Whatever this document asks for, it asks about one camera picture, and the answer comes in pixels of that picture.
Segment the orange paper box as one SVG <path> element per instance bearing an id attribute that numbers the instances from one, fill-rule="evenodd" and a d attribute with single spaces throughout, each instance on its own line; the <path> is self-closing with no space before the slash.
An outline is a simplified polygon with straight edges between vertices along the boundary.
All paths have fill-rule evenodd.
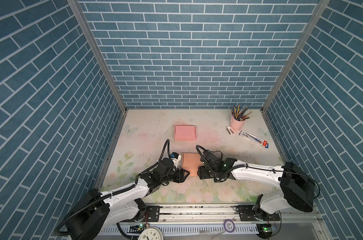
<path id="1" fill-rule="evenodd" d="M 201 157 L 198 153 L 183 153 L 182 168 L 189 171 L 191 177 L 198 177 L 198 168 L 204 165 L 200 159 Z"/>

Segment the pink paper box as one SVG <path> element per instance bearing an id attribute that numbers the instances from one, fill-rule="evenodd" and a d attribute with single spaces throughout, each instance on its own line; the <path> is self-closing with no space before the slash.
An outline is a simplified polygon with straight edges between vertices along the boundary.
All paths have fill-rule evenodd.
<path id="1" fill-rule="evenodd" d="M 174 126 L 174 140 L 175 141 L 195 141 L 196 140 L 196 126 L 193 125 L 175 125 Z"/>

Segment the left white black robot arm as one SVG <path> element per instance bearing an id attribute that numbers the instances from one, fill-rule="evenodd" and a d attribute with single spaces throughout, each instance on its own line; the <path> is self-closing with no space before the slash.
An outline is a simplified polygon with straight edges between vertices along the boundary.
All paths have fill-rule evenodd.
<path id="1" fill-rule="evenodd" d="M 147 208 L 143 198 L 169 183 L 183 183 L 190 172 L 177 167 L 177 159 L 164 158 L 139 173 L 132 184 L 87 192 L 54 230 L 56 236 L 93 240 L 101 230 L 123 221 L 140 221 Z"/>

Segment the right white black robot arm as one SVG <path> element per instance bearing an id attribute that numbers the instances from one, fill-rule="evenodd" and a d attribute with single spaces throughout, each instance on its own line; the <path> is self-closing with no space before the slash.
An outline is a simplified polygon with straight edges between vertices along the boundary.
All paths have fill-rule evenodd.
<path id="1" fill-rule="evenodd" d="M 252 207 L 253 216 L 267 221 L 276 212 L 288 208 L 311 213 L 318 184 L 294 163 L 283 166 L 263 166 L 246 163 L 234 158 L 217 157 L 201 146 L 196 150 L 202 166 L 197 175 L 201 180 L 213 179 L 215 183 L 227 180 L 245 180 L 265 184 L 276 190 L 268 195 L 258 195 Z"/>

